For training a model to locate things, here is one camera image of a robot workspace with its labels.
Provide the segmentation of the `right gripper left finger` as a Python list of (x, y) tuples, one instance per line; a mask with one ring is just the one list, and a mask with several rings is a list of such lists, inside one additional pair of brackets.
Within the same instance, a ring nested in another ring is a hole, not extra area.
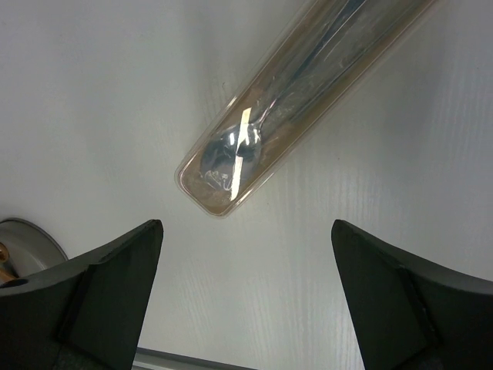
[(130, 369), (163, 242), (148, 220), (1, 286), (3, 369)]

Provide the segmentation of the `clear cutlery case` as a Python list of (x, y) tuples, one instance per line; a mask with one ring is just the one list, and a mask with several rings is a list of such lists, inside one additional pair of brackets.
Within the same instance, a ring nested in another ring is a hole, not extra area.
[(430, 7), (428, 1), (312, 1), (177, 170), (198, 207), (225, 217)]

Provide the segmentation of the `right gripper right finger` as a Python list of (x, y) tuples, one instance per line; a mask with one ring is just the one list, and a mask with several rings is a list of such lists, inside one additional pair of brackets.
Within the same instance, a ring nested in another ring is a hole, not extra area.
[(490, 369), (492, 283), (345, 220), (331, 240), (366, 369)]

